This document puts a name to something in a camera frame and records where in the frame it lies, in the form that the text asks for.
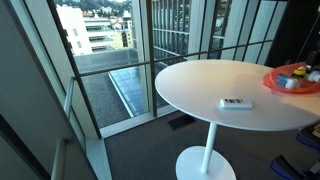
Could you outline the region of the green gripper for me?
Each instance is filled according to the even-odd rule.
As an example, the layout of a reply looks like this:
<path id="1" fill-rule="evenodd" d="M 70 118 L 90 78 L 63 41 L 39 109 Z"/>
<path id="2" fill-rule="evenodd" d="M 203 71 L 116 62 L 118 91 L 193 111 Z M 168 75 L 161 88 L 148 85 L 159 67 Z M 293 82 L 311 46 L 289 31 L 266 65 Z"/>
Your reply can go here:
<path id="1" fill-rule="evenodd" d="M 313 68 L 318 64 L 319 61 L 319 52 L 312 51 L 309 53 L 306 59 L 307 71 L 311 72 Z"/>

